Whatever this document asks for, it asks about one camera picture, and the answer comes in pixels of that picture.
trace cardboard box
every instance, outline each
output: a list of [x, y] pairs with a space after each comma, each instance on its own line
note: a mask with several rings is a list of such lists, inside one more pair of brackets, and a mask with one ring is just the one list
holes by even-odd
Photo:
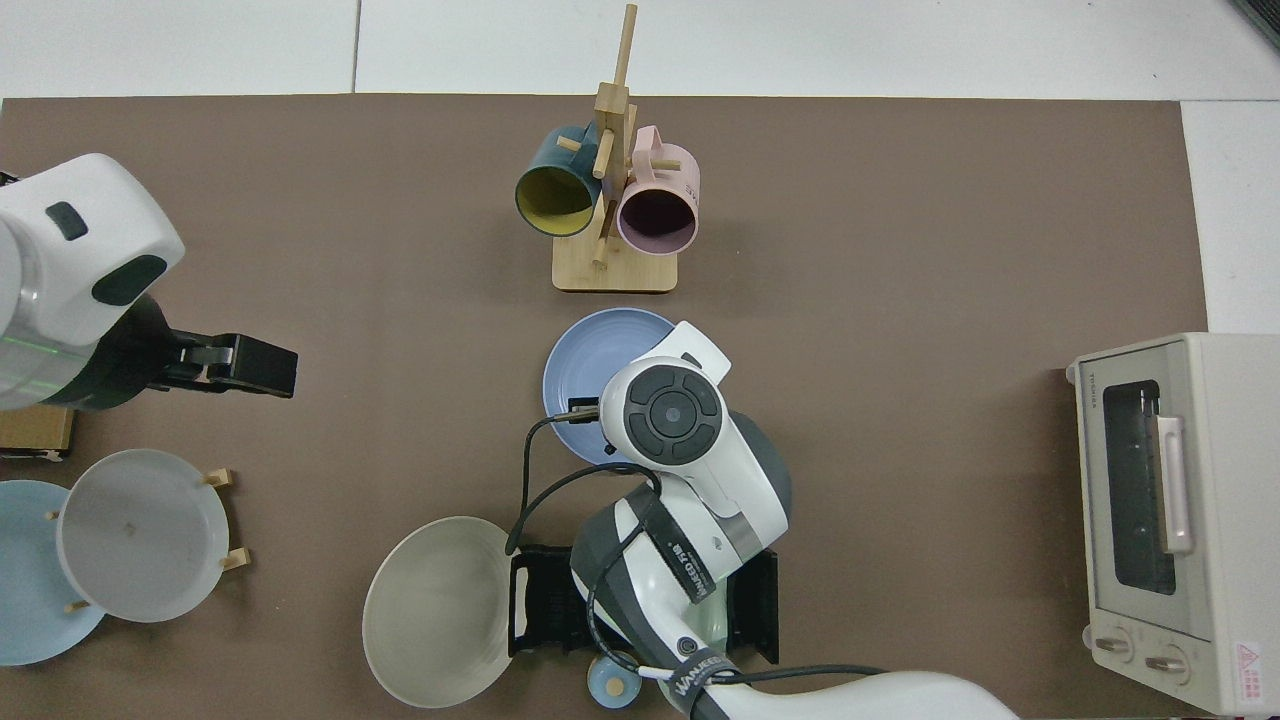
[[33, 405], [0, 411], [0, 456], [60, 460], [72, 447], [74, 410]]

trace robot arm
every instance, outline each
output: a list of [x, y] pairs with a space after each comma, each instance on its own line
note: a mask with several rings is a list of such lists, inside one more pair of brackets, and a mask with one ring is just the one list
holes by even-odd
[[[686, 618], [786, 532], [791, 498], [772, 443], [730, 413], [716, 387], [727, 370], [723, 354], [680, 323], [600, 396], [605, 438], [654, 470], [660, 487], [640, 486], [590, 518], [571, 568], [584, 597], [594, 589], [595, 614], [645, 664], [641, 675], [663, 682], [686, 716], [705, 720], [1014, 717], [980, 687], [936, 673], [887, 673], [790, 696], [717, 684], [736, 669]], [[636, 527], [643, 532], [620, 553]]]
[[146, 387], [291, 397], [296, 354], [169, 328], [145, 293], [184, 252], [151, 195], [105, 155], [3, 184], [0, 410], [97, 410]]

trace brand label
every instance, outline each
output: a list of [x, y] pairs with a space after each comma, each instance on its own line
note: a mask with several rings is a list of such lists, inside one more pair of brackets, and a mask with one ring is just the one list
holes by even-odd
[[691, 716], [694, 703], [698, 702], [698, 696], [703, 694], [707, 679], [722, 670], [736, 669], [732, 662], [714, 650], [709, 647], [699, 650], [671, 674], [672, 703], [685, 714], [685, 717]]
[[[676, 524], [667, 506], [660, 500], [653, 498], [646, 486], [636, 489], [644, 492], [632, 492], [627, 496], [627, 502], [631, 503], [636, 516], [644, 520], [644, 529], [662, 556], [662, 561], [667, 564], [690, 602], [696, 605], [707, 600], [716, 591], [716, 578], [707, 571], [703, 559]], [[649, 500], [641, 500], [645, 496], [649, 496]]]

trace brown table mat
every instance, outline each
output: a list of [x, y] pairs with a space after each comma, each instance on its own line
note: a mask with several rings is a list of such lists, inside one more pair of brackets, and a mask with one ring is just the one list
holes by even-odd
[[[1087, 623], [1074, 356], [1204, 329], [1176, 104], [640, 99], [703, 170], [667, 296], [566, 295], [512, 188], [588, 97], [9, 100], [0, 167], [116, 158], [187, 243], [170, 324], [301, 354], [297, 397], [147, 392], [82, 415], [70, 484], [128, 447], [228, 465], [255, 556], [170, 623], [108, 618], [0, 671], [0, 715], [605, 717], [591, 653], [520, 656], [477, 700], [399, 705], [370, 674], [374, 571], [447, 515], [508, 525], [552, 345], [594, 310], [689, 319], [733, 360], [730, 405], [795, 479], [783, 665], [973, 679], [1024, 716], [1185, 706], [1097, 667]], [[538, 482], [580, 466], [554, 438]], [[531, 524], [571, 541], [632, 484], [575, 486]], [[749, 662], [759, 666], [759, 662]], [[791, 692], [832, 679], [777, 683]], [[627, 717], [673, 717], [645, 688]]]

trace oven window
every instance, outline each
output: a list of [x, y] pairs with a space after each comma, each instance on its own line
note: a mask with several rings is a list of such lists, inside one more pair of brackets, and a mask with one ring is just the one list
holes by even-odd
[[1111, 547], [1120, 583], [1174, 594], [1174, 556], [1160, 544], [1156, 438], [1148, 428], [1160, 414], [1160, 384], [1143, 380], [1102, 391], [1111, 484]]

